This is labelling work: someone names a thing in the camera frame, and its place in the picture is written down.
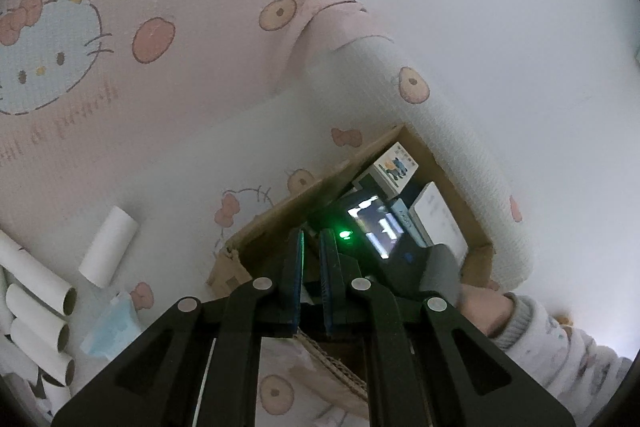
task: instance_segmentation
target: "human hand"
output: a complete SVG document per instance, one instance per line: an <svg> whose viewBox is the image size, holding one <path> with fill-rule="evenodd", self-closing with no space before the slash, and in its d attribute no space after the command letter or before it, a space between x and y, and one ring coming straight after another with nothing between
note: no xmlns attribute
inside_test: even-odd
<svg viewBox="0 0 640 427"><path fill-rule="evenodd" d="M456 307L482 333L496 337L509 322L515 304L497 291L463 284Z"/></svg>

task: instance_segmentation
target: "gray ribbed cuff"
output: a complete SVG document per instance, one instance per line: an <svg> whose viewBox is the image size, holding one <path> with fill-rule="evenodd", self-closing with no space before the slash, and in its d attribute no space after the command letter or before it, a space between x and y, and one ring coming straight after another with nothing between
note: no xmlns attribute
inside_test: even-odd
<svg viewBox="0 0 640 427"><path fill-rule="evenodd" d="M494 344L501 350L506 351L519 341L525 331L529 329L529 325L533 319L533 308L527 301L524 301L513 293L505 293L504 295L510 298L516 307L506 327L502 330L502 333L492 339L492 341L494 341Z"/></svg>

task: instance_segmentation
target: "blue face mask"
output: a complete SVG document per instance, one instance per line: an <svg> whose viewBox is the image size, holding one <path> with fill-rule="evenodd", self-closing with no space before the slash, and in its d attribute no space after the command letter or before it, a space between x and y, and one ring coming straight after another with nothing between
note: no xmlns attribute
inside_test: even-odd
<svg viewBox="0 0 640 427"><path fill-rule="evenodd" d="M142 327L131 295L121 292L111 299L107 309L102 312L80 344L80 349L90 357L106 357L111 361L140 333Z"/></svg>

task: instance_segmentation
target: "white mat section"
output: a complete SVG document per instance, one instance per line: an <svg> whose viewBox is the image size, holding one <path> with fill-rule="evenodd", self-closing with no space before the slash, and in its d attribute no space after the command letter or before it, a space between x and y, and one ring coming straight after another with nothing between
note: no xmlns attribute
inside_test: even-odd
<svg viewBox="0 0 640 427"><path fill-rule="evenodd" d="M399 92L399 72L406 66L414 64L395 44L370 37L316 57L306 69L304 82L324 116L343 129L369 134L383 132L394 123L412 126L493 241L492 279L503 289L514 289L530 275L534 256L525 223L514 219L510 186L461 117L461 109L447 101L430 78L425 78L431 89L425 102L405 102Z"/></svg>

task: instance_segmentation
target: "red bow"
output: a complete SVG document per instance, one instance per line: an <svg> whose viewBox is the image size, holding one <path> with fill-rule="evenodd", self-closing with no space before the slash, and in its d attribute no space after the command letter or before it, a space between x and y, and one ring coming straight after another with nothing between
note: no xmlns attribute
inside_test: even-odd
<svg viewBox="0 0 640 427"><path fill-rule="evenodd" d="M223 229L228 229L233 226L234 216L240 212L240 203L238 199L228 192L225 197L222 198L222 208L219 208L213 220L218 223Z"/></svg>
<svg viewBox="0 0 640 427"><path fill-rule="evenodd" d="M20 30L40 19L42 0L20 0L17 9L0 18L0 44L11 46L20 38Z"/></svg>
<svg viewBox="0 0 640 427"><path fill-rule="evenodd" d="M338 147L351 145L351 147L360 147L362 145L362 133L357 129L342 131L337 127L331 130L331 138Z"/></svg>

